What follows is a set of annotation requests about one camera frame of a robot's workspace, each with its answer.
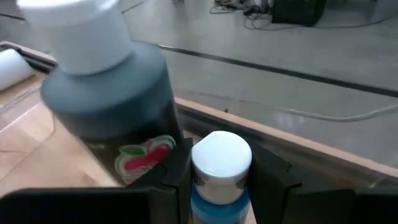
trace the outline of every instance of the wooden table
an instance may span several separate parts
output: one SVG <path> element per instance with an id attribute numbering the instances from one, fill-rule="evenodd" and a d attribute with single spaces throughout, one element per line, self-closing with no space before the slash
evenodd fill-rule
<path id="1" fill-rule="evenodd" d="M 49 55 L 18 47 L 52 60 Z M 0 104 L 5 105 L 0 108 L 0 195 L 26 187 L 117 186 L 41 102 L 35 89 L 44 78 L 43 73 L 36 72 L 0 92 Z M 10 104 L 14 99 L 18 99 L 17 103 Z M 261 133 L 266 148 L 336 187 L 396 183 L 398 169 L 393 167 L 192 101 L 175 101 L 179 108 L 200 111 L 213 119 Z M 186 131 L 185 135 L 200 139 Z M 255 223 L 252 210 L 247 223 Z"/>

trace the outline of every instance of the white cable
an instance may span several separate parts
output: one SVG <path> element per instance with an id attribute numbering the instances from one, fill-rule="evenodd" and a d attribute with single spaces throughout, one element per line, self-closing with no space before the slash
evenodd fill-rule
<path id="1" fill-rule="evenodd" d="M 196 95 L 206 95 L 206 96 L 211 96 L 211 97 L 215 97 L 215 98 L 221 98 L 224 100 L 239 101 L 242 103 L 253 103 L 253 104 L 271 108 L 272 110 L 279 110 L 279 111 L 283 111 L 283 112 L 289 113 L 289 114 L 294 114 L 294 115 L 303 116 L 303 117 L 307 117 L 307 118 L 321 119 L 321 120 L 325 120 L 325 121 L 334 121 L 334 122 L 363 121 L 363 120 L 381 116 L 383 114 L 396 113 L 398 111 L 398 104 L 394 104 L 394 105 L 386 106 L 386 107 L 379 108 L 376 110 L 372 110 L 372 111 L 369 111 L 369 112 L 366 112 L 363 114 L 357 114 L 357 115 L 352 115 L 352 116 L 328 116 L 328 115 L 324 115 L 324 114 L 295 110 L 292 108 L 283 108 L 283 107 L 278 107 L 275 105 L 267 105 L 267 104 L 255 102 L 255 101 L 235 99 L 235 98 L 232 98 L 229 96 L 218 96 L 218 95 L 213 95 L 211 93 L 203 93 L 203 92 L 191 91 L 191 90 L 179 90 L 179 91 L 184 91 L 186 93 L 191 93 L 191 94 L 196 94 Z"/>

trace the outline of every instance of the red and green logo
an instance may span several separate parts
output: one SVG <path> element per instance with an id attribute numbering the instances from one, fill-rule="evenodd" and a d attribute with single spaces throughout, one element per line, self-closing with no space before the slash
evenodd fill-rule
<path id="1" fill-rule="evenodd" d="M 126 184 L 131 184 L 162 161 L 175 145 L 172 136 L 162 135 L 140 145 L 122 146 L 115 169 Z"/>

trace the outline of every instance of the white cap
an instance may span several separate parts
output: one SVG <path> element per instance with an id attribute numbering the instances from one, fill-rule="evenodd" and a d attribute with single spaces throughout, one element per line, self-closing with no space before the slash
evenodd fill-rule
<path id="1" fill-rule="evenodd" d="M 18 0 L 17 5 L 67 73 L 100 72 L 131 53 L 118 0 Z"/>
<path id="2" fill-rule="evenodd" d="M 214 131 L 192 147 L 195 187 L 215 204 L 237 200 L 243 193 L 252 160 L 249 144 L 240 136 Z"/>

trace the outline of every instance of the bottle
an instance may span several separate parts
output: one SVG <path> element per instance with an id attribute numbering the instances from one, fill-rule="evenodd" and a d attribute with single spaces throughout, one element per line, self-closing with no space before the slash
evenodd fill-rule
<path id="1" fill-rule="evenodd" d="M 18 0 L 58 67 L 41 96 L 122 185 L 182 141 L 165 59 L 131 42 L 117 0 Z"/>
<path id="2" fill-rule="evenodd" d="M 226 131 L 214 131 L 192 147 L 193 224 L 245 222 L 251 161 L 249 144 Z"/>

